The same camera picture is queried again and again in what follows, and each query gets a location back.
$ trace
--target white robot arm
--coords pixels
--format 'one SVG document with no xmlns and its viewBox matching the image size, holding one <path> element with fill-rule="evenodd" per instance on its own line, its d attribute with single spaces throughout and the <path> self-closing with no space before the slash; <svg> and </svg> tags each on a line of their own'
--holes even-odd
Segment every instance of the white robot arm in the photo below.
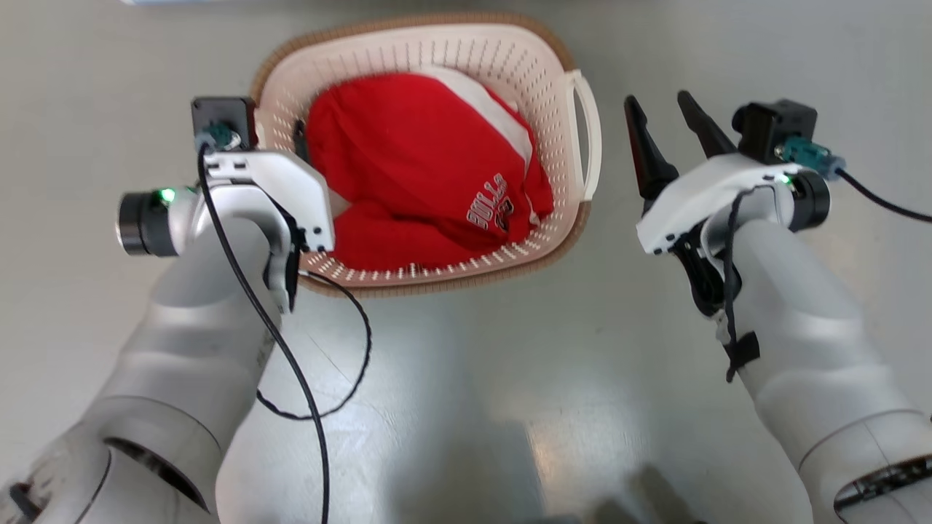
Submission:
<svg viewBox="0 0 932 524">
<path fill-rule="evenodd" d="M 780 158 L 785 141 L 812 139 L 816 112 L 751 104 L 735 116 L 735 147 L 689 93 L 679 104 L 709 157 L 682 178 L 637 100 L 625 104 L 648 210 L 643 248 L 682 261 L 697 307 L 718 324 L 728 379 L 740 376 L 796 467 L 816 524 L 932 522 L 932 424 L 900 391 L 844 284 L 793 234 L 829 213 L 825 181 Z"/>
<path fill-rule="evenodd" d="M 219 522 L 217 473 L 274 341 L 231 270 L 204 192 L 275 324 L 292 307 L 298 251 L 307 241 L 332 250 L 334 232 L 325 181 L 293 154 L 237 150 L 204 163 L 208 186 L 124 196 L 124 249 L 179 258 L 88 411 L 4 486 L 0 523 Z"/>
</svg>

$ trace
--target gray floor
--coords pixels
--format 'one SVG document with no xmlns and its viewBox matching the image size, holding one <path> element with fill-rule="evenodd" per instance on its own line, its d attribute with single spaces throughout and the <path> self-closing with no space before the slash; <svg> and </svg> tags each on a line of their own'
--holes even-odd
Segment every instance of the gray floor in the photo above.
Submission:
<svg viewBox="0 0 932 524">
<path fill-rule="evenodd" d="M 603 182 L 584 237 L 557 266 L 366 303 L 376 331 L 368 380 L 327 422 L 333 521 L 809 521 L 791 466 L 741 385 L 725 384 L 725 355 L 677 264 L 638 250 L 622 100 L 640 97 L 668 158 L 687 168 L 701 154 L 678 89 L 722 122 L 752 99 L 798 99 L 821 113 L 816 138 L 865 183 L 932 209 L 924 2 L 3 3 L 0 476 L 75 420 L 164 270 L 121 254 L 112 220 L 123 191 L 193 178 L 188 101 L 245 92 L 292 35 L 465 7 L 526 12 L 565 38 L 600 104 Z M 807 239 L 865 302 L 904 389 L 932 409 L 932 229 L 847 187 L 835 196 L 829 223 Z M 363 347 L 348 303 L 305 293 L 285 335 L 322 402 L 347 390 Z M 263 388 L 300 408 L 283 359 Z M 310 425 L 255 409 L 221 474 L 223 521 L 314 521 L 316 449 Z"/>
</svg>

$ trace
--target red clothing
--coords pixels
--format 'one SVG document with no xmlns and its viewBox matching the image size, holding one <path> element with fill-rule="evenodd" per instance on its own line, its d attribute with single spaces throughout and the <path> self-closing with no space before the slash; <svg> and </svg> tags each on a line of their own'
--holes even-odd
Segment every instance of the red clothing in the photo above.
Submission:
<svg viewBox="0 0 932 524">
<path fill-rule="evenodd" d="M 351 204 L 333 255 L 352 269 L 466 262 L 523 241 L 554 209 L 528 124 L 452 70 L 333 87 L 307 137 L 311 163 Z"/>
</svg>

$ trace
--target white basket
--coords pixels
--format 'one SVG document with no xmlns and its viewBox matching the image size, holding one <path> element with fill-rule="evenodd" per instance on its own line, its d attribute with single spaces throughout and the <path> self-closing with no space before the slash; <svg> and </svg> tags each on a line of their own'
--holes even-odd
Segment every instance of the white basket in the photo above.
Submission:
<svg viewBox="0 0 932 524">
<path fill-rule="evenodd" d="M 293 150 L 295 121 L 303 120 L 316 96 L 334 84 L 427 64 L 460 70 L 506 102 L 517 104 L 535 132 L 541 165 L 553 187 L 555 210 L 525 241 L 442 269 L 411 266 L 362 271 L 347 268 L 326 254 L 308 255 L 303 261 L 302 269 L 320 273 L 357 294 L 444 291 L 542 268 L 575 243 L 596 192 L 602 137 L 592 90 L 555 37 L 536 22 L 515 15 L 421 17 L 292 40 L 269 58 L 253 85 L 260 147 Z M 589 144 L 586 173 L 576 95 Z M 315 291 L 331 292 L 315 283 L 305 281 Z"/>
</svg>

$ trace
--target brown basket rim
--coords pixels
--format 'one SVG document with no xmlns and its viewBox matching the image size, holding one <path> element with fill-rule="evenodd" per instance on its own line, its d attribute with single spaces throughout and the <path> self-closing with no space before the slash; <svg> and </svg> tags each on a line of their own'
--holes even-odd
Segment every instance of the brown basket rim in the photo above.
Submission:
<svg viewBox="0 0 932 524">
<path fill-rule="evenodd" d="M 556 54 L 557 58 L 560 60 L 560 63 L 563 64 L 563 69 L 565 71 L 574 71 L 576 69 L 576 62 L 573 60 L 572 55 L 570 55 L 569 50 L 563 41 L 560 40 L 555 34 L 553 34 L 546 26 L 525 15 L 496 12 L 417 15 L 385 21 L 370 21 L 359 23 L 325 30 L 318 33 L 304 34 L 292 38 L 275 49 L 275 51 L 259 67 L 258 72 L 255 74 L 253 84 L 250 87 L 250 96 L 257 103 L 261 102 L 262 91 L 265 89 L 266 83 L 268 82 L 268 78 L 272 74 L 272 71 L 274 71 L 275 68 L 278 67 L 279 63 L 281 63 L 281 61 L 284 60 L 288 55 L 299 49 L 315 46 L 324 42 L 329 42 L 331 40 L 337 40 L 338 38 L 346 38 L 349 36 L 375 33 L 379 31 L 388 31 L 391 29 L 404 29 L 406 27 L 419 27 L 423 25 L 453 25 L 467 23 L 502 24 L 518 26 L 527 29 L 539 36 L 541 39 L 543 39 L 544 42 L 547 43 L 548 46 L 550 46 L 550 48 Z M 471 275 L 434 283 L 410 283 L 359 287 L 353 286 L 351 284 L 344 285 L 358 298 L 377 298 L 442 293 L 445 291 L 453 291 L 457 289 L 486 285 L 489 283 L 495 283 L 513 277 L 526 275 L 553 265 L 570 249 L 572 249 L 574 245 L 576 245 L 576 242 L 583 234 L 586 222 L 589 219 L 590 208 L 591 202 L 580 202 L 579 210 L 576 213 L 576 221 L 573 223 L 573 226 L 570 229 L 567 237 L 562 242 L 560 242 L 560 244 L 556 246 L 552 252 L 531 262 L 527 262 L 511 268 L 493 270 L 480 275 Z M 301 282 L 301 285 L 320 295 L 343 296 L 339 290 L 335 289 L 327 283 L 317 281 L 312 277 L 302 275 L 299 278 L 299 281 Z"/>
</svg>

